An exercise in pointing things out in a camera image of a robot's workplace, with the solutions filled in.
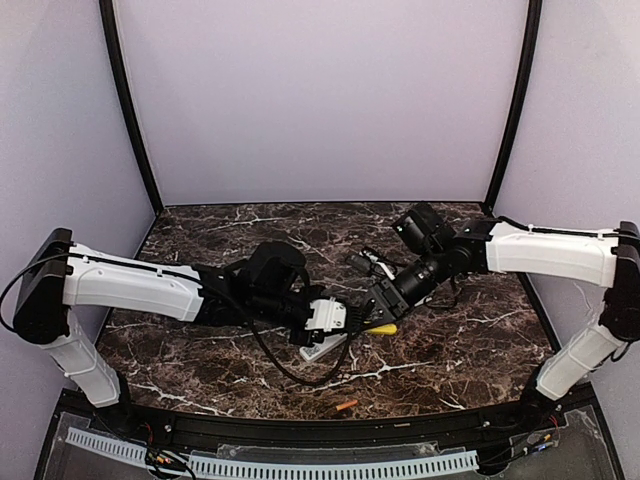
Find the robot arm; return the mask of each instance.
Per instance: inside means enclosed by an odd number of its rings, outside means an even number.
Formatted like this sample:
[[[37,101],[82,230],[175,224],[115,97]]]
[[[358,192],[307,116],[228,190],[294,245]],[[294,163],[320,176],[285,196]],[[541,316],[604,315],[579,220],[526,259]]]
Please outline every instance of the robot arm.
[[[357,328],[354,309],[310,285],[305,263],[294,247],[266,242],[225,268],[158,265],[75,244],[71,231],[57,229],[25,270],[10,328],[47,351],[111,427],[125,431],[137,426],[126,380],[99,355],[72,307],[123,308],[206,326],[248,326],[256,318],[288,328],[297,345]],[[298,278],[304,286],[294,290]]]
[[[468,221],[456,233],[428,204],[417,204],[394,228],[420,257],[369,290],[367,301],[379,315],[369,327],[401,319],[460,273],[538,273],[607,288],[600,316],[534,372],[522,401],[538,410],[555,406],[616,350],[640,340],[640,234],[633,223],[579,231],[482,219]]]

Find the dark marble tabletop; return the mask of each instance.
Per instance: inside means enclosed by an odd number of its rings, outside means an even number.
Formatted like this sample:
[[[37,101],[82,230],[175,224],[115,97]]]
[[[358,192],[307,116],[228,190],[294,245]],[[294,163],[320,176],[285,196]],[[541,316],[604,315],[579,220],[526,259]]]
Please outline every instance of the dark marble tabletop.
[[[364,245],[398,261],[415,257],[391,223],[406,203],[210,205],[167,208],[141,260],[226,265],[262,241],[283,240],[308,259],[313,282],[354,302],[373,280],[344,263]],[[433,204],[454,227],[482,216],[475,204]],[[473,275],[450,311],[416,309],[395,336],[362,335],[341,373],[311,388],[273,367],[251,333],[186,325],[116,310],[98,350],[124,373],[136,403],[204,414],[271,419],[382,418],[462,410],[515,400],[551,348],[515,275]],[[446,303],[448,286],[434,302]],[[336,360],[305,363],[282,329],[260,326],[289,369],[314,378]],[[357,400],[355,407],[335,407]]]

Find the lavender wall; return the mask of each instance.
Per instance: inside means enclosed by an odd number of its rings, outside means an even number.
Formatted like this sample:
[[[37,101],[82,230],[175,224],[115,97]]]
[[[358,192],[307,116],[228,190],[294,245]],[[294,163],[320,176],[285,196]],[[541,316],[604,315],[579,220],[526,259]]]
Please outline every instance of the lavender wall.
[[[552,226],[640,224],[639,25],[633,0],[545,0],[497,213]],[[602,298],[569,280],[533,280],[563,342]],[[592,378],[630,480],[640,478],[639,362],[632,348]]]
[[[117,7],[166,203],[484,198],[526,0]]]
[[[131,255],[152,220],[109,69],[97,1],[0,8],[0,286],[57,226]],[[3,313],[9,316],[13,302]],[[93,336],[102,310],[85,311]],[[0,331],[0,478],[32,478],[63,385],[37,347]]]

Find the small orange piece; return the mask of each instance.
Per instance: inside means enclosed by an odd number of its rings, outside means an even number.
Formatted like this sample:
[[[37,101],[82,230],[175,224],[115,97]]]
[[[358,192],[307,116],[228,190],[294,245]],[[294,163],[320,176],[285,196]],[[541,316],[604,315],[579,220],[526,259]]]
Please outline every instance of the small orange piece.
[[[336,407],[337,411],[346,410],[347,408],[355,407],[358,404],[357,400],[351,400],[350,402],[345,402]]]

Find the yellow object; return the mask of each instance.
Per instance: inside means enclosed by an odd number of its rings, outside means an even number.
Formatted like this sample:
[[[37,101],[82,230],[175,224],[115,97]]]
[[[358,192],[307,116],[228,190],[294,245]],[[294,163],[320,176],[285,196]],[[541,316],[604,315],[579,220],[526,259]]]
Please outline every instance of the yellow object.
[[[398,327],[395,323],[388,323],[387,325],[381,325],[371,330],[367,330],[367,333],[373,333],[374,335],[395,335],[398,332]]]

